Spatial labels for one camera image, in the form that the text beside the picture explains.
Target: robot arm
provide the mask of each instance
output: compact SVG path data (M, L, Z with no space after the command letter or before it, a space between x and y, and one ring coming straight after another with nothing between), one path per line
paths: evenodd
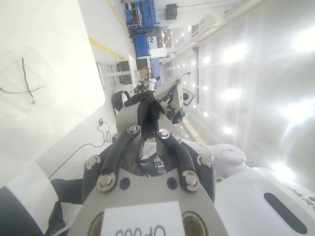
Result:
M214 146L201 145L196 142L183 140L198 154L210 158L213 170L223 178L227 178L249 167L245 165L246 155L238 147L230 144L217 144Z

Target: floor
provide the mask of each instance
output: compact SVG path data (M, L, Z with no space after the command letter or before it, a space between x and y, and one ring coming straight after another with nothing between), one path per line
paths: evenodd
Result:
M111 73L112 66L117 71L116 63L127 59L128 54L135 57L134 46L126 33L123 4L120 0L78 1L93 54L101 66L102 73ZM98 119L102 118L108 123L111 136L117 132L110 98L113 93L121 90L131 91L132 87L120 84L117 77L115 81L113 77L104 78L105 104L37 159L36 162L48 177L81 145L92 143L99 146L103 143L102 134L96 129ZM105 134L108 125L100 127ZM105 143L102 147L84 146L51 177L51 180L82 178L87 159L99 154L110 144ZM81 206L63 203L62 208L66 223L71 224Z

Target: white sign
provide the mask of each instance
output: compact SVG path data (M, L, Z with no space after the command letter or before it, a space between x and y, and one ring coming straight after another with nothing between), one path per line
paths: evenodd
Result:
M185 236L178 201L106 208L101 236Z
M156 36L148 37L148 41L150 49L158 48L158 39Z

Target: power cable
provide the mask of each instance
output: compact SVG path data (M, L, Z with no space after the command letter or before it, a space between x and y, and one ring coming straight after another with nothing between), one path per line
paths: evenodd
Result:
M103 139L104 139L103 144L100 145L100 146L95 146L95 145L93 145L93 144L91 144L91 143L86 143L86 144L82 145L82 146L79 147L74 153L72 153L72 155L71 155L70 157L68 157L68 159L67 159L65 162L63 162L63 163L54 171L54 173L52 173L52 175L51 175L48 179L50 179L64 164L66 164L67 161L68 161L70 158L72 158L72 156L73 156L75 153L77 153L77 151L78 151L79 149L81 149L82 147L84 147L84 146L86 146L86 145L91 145L91 146L93 146L93 147L100 148L100 147L103 146L106 142L110 142L110 141L109 141L109 140L110 140L110 136L111 136L111 133L110 133L110 125L109 125L107 122L104 122L104 121L103 121L103 123L106 123L106 124L108 125L108 131L106 132L106 139L105 139L105 134L104 134L104 132L99 129L99 127L100 127L101 125L99 125L99 126L97 127L97 129L98 129L100 132L103 133Z

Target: ceiling light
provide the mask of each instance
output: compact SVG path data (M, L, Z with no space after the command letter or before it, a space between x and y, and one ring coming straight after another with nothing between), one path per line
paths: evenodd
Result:
M204 60L203 60L203 62L204 62L205 64L209 63L209 62L210 62L210 57L205 57Z
M293 46L300 51L311 51L315 49L315 27L303 31L296 36Z
M227 48L224 52L223 59L227 63L238 62L245 57L246 54L246 45L239 44Z
M290 182L294 178L294 173L285 164L279 162L273 167L280 182Z
M238 90L228 89L225 91L224 97L226 100L235 100L238 97Z
M294 123L302 123L306 118L314 115L314 102L304 101L295 103L282 109L282 113Z
M223 128L223 131L226 134L232 134L233 132L233 130L230 127L226 127L226 126Z

